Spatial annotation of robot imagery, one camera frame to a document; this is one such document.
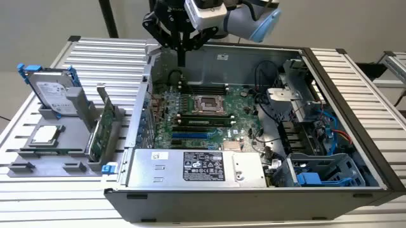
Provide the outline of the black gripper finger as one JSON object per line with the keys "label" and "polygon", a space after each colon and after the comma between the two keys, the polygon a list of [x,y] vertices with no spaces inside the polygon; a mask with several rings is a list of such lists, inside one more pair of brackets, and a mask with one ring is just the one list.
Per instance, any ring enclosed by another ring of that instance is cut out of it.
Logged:
{"label": "black gripper finger", "polygon": [[168,15],[150,12],[144,19],[144,27],[165,48],[172,48],[178,53],[178,66],[182,66],[182,45],[177,26],[177,17],[173,13]]}
{"label": "black gripper finger", "polygon": [[186,52],[198,50],[218,33],[218,30],[218,27],[206,28],[194,37],[192,37],[190,32],[184,33],[181,45],[181,66],[186,66]]}

